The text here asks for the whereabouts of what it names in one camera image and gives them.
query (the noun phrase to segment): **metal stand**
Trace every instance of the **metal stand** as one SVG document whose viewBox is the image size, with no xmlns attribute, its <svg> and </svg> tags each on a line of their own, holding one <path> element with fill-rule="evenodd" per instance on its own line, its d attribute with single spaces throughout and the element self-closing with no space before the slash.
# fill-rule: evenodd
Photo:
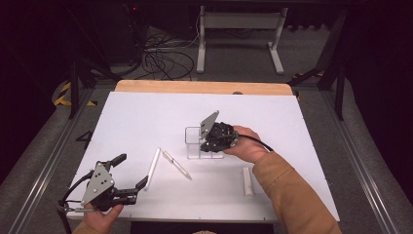
<svg viewBox="0 0 413 234">
<path fill-rule="evenodd" d="M 268 48 L 273 59 L 277 74 L 283 74 L 282 63 L 277 53 L 277 46 L 282 34 L 287 8 L 280 13 L 211 13 L 206 12 L 201 6 L 200 11 L 200 46 L 198 50 L 197 72 L 203 73 L 206 57 L 206 28 L 262 28 L 275 29 L 276 34 L 272 42 L 268 42 Z"/>
</svg>

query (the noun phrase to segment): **pen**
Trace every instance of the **pen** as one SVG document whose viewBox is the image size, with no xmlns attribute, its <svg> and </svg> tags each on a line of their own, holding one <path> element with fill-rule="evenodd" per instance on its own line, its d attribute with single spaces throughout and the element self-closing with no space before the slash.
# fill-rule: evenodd
<svg viewBox="0 0 413 234">
<path fill-rule="evenodd" d="M 179 169 L 179 171 L 183 173 L 184 176 L 192 179 L 191 176 L 185 171 L 185 169 L 183 169 L 182 166 L 180 166 L 178 162 L 176 162 L 164 149 L 162 150 L 162 154 L 164 154 L 164 157 L 168 159 L 170 163 L 174 164 Z"/>
<path fill-rule="evenodd" d="M 152 175 L 154 174 L 155 166 L 156 166 L 156 163 L 158 162 L 158 158 L 159 158 L 160 153 L 161 153 L 161 148 L 157 148 L 156 151 L 155 151 L 154 159 L 152 160 L 151 168 L 149 169 L 148 181 L 146 182 L 144 190 L 148 190 L 148 188 L 149 188 L 149 183 L 151 182 Z"/>
</svg>

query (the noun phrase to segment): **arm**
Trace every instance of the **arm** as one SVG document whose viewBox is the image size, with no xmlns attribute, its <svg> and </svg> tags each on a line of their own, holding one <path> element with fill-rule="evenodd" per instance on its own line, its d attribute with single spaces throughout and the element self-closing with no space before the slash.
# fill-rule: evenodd
<svg viewBox="0 0 413 234">
<path fill-rule="evenodd" d="M 251 129 L 235 126 L 235 130 L 259 139 Z M 224 152 L 255 164 L 255 177 L 288 233 L 341 233 L 337 221 L 314 189 L 282 156 L 246 138 L 240 138 L 236 146 Z"/>
<path fill-rule="evenodd" d="M 87 204 L 86 208 L 92 208 L 91 204 Z M 111 227 L 116 217 L 121 213 L 123 205 L 113 207 L 108 214 L 101 211 L 85 213 L 85 216 L 79 226 L 72 234 L 109 234 Z"/>
</svg>

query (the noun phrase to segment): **gripper camera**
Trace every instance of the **gripper camera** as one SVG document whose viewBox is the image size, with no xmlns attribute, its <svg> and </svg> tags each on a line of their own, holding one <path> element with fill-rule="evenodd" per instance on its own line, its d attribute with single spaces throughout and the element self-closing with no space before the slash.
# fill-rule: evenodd
<svg viewBox="0 0 413 234">
<path fill-rule="evenodd" d="M 135 188 L 129 189 L 117 189 L 115 187 L 115 180 L 109 173 L 111 167 L 116 167 L 127 159 L 126 154 L 121 154 L 118 157 L 107 161 L 97 161 L 94 170 L 90 171 L 87 175 L 83 176 L 78 182 L 76 182 L 65 194 L 62 200 L 58 201 L 60 209 L 65 212 L 77 212 L 86 213 L 94 210 L 100 210 L 103 212 L 108 211 L 110 208 L 122 204 L 122 205 L 134 205 L 136 204 L 137 193 L 146 185 L 148 176 L 136 184 Z M 70 209 L 67 206 L 66 199 L 69 194 L 76 188 L 81 182 L 86 179 L 90 179 L 86 188 L 85 194 L 80 201 L 82 207 L 91 203 L 93 209 L 77 208 Z"/>
<path fill-rule="evenodd" d="M 233 126 L 215 122 L 218 114 L 217 110 L 201 122 L 200 139 L 205 140 L 200 146 L 201 151 L 217 153 L 234 146 L 239 139 L 239 134 L 234 131 Z"/>
</svg>

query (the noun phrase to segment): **human hand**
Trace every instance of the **human hand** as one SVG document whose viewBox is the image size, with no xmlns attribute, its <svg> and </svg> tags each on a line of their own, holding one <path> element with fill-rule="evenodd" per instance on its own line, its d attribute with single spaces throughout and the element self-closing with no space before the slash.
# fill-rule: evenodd
<svg viewBox="0 0 413 234">
<path fill-rule="evenodd" d="M 246 127 L 234 126 L 234 131 L 237 131 L 240 135 L 247 135 L 260 139 L 256 132 Z M 235 155 L 249 163 L 255 163 L 264 154 L 268 153 L 267 149 L 265 149 L 263 145 L 244 137 L 240 137 L 235 146 L 225 149 L 223 152 L 226 154 Z"/>
<path fill-rule="evenodd" d="M 92 209 L 92 204 L 87 204 L 85 208 Z M 124 205 L 116 205 L 113 207 L 108 214 L 104 214 L 102 211 L 96 210 L 91 213 L 85 213 L 83 221 L 86 224 L 100 233 L 110 233 L 112 224 L 116 217 L 121 213 Z"/>
</svg>

